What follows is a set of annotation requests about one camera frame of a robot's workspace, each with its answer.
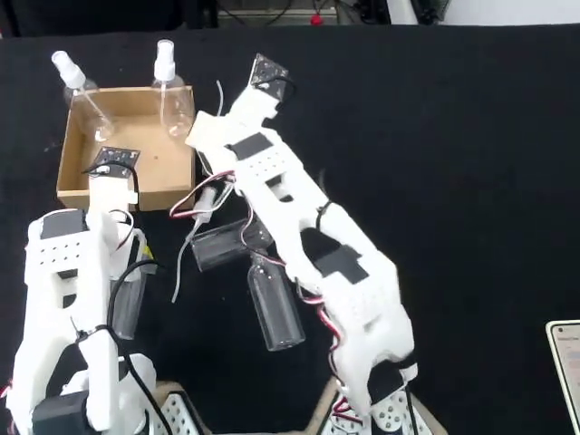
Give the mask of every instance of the transparent bottle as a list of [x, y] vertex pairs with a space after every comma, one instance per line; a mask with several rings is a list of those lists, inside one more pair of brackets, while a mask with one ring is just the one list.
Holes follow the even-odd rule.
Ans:
[[247, 245], [254, 249], [266, 249], [274, 242], [259, 219], [247, 226], [242, 242], [240, 233], [247, 226], [247, 219], [210, 229], [191, 239], [191, 249], [200, 272], [221, 266], [236, 258], [246, 256]]
[[266, 348], [275, 352], [300, 344], [305, 340], [305, 332], [284, 270], [263, 255], [252, 253], [247, 283]]
[[193, 124], [193, 101], [183, 79], [175, 74], [173, 42], [168, 39], [157, 42], [154, 75], [151, 87], [158, 92], [161, 125], [169, 136], [187, 136]]
[[54, 52], [52, 60], [65, 85], [64, 100], [69, 107], [74, 105], [72, 113], [82, 132], [97, 142], [109, 139], [114, 133], [112, 117], [92, 97], [99, 90], [96, 83], [86, 78], [67, 52]]

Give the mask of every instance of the open cardboard tray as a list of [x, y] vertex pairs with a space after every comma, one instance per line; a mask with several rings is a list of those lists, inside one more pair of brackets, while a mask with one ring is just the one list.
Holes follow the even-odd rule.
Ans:
[[57, 197], [66, 207], [89, 207], [89, 179], [82, 171], [93, 163], [102, 146], [140, 151], [135, 169], [142, 210], [170, 208], [193, 189], [193, 149], [185, 144], [185, 137], [174, 140], [160, 125], [155, 91], [111, 88], [94, 92], [92, 97], [112, 115], [115, 134], [103, 143], [87, 138], [75, 119], [78, 106], [72, 105], [56, 182]]

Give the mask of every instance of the white spray nozzle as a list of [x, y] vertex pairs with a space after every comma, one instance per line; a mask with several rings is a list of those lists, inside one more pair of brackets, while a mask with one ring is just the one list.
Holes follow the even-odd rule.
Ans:
[[173, 42], [169, 39], [162, 39], [157, 43], [157, 59], [155, 60], [154, 75], [161, 82], [169, 82], [175, 78]]
[[83, 87], [87, 78], [79, 65], [71, 60], [67, 52], [54, 52], [51, 59], [67, 88], [79, 89]]

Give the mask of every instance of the black tablecloth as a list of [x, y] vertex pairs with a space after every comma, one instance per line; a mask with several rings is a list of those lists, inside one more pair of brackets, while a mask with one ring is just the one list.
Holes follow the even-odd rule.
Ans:
[[[0, 42], [0, 379], [22, 338], [26, 228], [58, 207], [65, 107], [50, 54], [69, 51], [103, 87], [144, 86], [160, 37]], [[311, 174], [326, 168], [329, 195], [398, 265], [420, 363], [412, 389], [451, 433], [572, 433], [544, 325], [580, 315], [579, 26], [170, 37], [199, 109], [217, 108], [216, 79], [231, 104], [255, 52], [290, 69], [298, 93], [273, 125]], [[165, 212], [145, 224], [172, 264], [187, 224]], [[329, 376], [312, 309], [300, 308], [306, 342], [268, 353], [247, 262], [204, 275], [185, 265], [176, 305], [171, 274], [150, 281], [134, 348], [215, 431], [304, 427]]]

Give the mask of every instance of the white robotic arm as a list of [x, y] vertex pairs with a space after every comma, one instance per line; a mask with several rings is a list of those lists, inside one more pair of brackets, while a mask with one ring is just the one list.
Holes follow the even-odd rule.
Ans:
[[[394, 263], [329, 200], [280, 136], [262, 126], [265, 118], [276, 115], [290, 84], [287, 70], [259, 54], [232, 110], [224, 117], [200, 112], [186, 143], [214, 174], [234, 174], [237, 194], [272, 235], [289, 279], [324, 304], [339, 341], [331, 364], [350, 405], [365, 417], [374, 403], [417, 374], [414, 362], [394, 369], [387, 364], [401, 374], [401, 383], [371, 388], [377, 391], [374, 397], [369, 393], [373, 367], [411, 356], [411, 321], [401, 304]], [[300, 236], [309, 227], [340, 246], [311, 261]]]
[[[126, 179], [92, 179], [91, 189], [115, 185], [128, 191]], [[119, 279], [133, 253], [146, 240], [133, 225], [113, 219], [122, 195], [103, 196], [85, 215], [56, 210], [28, 228], [24, 280], [28, 286], [24, 337], [14, 361], [6, 407], [22, 435], [137, 433], [149, 404], [137, 383], [120, 376], [123, 358], [111, 336], [95, 333], [107, 324], [111, 282]], [[127, 209], [124, 203], [122, 213]], [[127, 281], [142, 279], [134, 271]], [[67, 346], [78, 343], [88, 368], [77, 372], [60, 396], [45, 398], [47, 384]], [[155, 370], [140, 354], [130, 357], [146, 386], [155, 388]]]

